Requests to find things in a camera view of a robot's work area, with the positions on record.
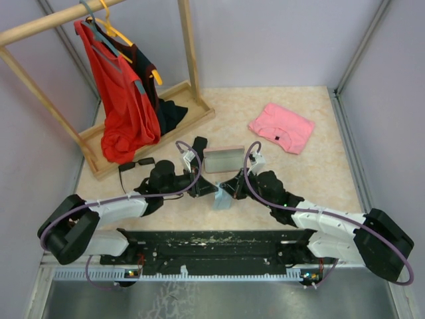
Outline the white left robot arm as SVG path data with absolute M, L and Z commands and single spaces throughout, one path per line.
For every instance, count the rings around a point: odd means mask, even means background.
M 85 201 L 69 195 L 40 226 L 37 236 L 44 250 L 62 265 L 85 255 L 109 255 L 125 264 L 138 256 L 138 247 L 122 231 L 102 231 L 104 225 L 156 212 L 166 197 L 187 193 L 193 198 L 218 190 L 202 177 L 198 165 L 176 175 L 171 161 L 161 160 L 132 192 L 121 197 Z

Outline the pink glasses case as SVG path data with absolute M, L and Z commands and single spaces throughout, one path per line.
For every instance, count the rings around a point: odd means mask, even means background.
M 244 146 L 226 146 L 203 150 L 203 165 L 206 173 L 238 171 L 243 166 Z

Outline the black glasses case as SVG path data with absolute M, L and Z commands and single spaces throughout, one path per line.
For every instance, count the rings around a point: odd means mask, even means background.
M 196 167 L 197 169 L 199 169 L 201 167 L 201 164 L 203 163 L 204 160 L 204 150 L 207 148 L 208 146 L 208 139 L 201 137 L 201 136 L 197 136 L 194 139 L 192 148 L 196 151 L 199 159 L 201 162 L 198 162 L 197 158 L 194 157 L 194 159 L 191 161 L 191 165 L 193 167 Z

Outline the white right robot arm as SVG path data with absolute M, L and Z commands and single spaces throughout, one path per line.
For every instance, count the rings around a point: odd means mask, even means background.
M 249 197 L 265 205 L 277 222 L 306 230 L 307 240 L 296 247 L 301 261 L 332 258 L 361 263 L 395 284 L 401 283 L 398 278 L 406 269 L 410 276 L 405 283 L 412 282 L 408 257 L 414 242 L 384 211 L 349 213 L 316 205 L 286 191 L 273 171 L 239 171 L 220 186 L 236 200 Z

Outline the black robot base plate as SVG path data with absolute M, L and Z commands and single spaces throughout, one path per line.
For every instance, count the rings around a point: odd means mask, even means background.
M 101 265 L 128 266 L 127 279 L 282 280 L 306 286 L 335 261 L 307 248 L 312 231 L 126 231 L 129 247 Z

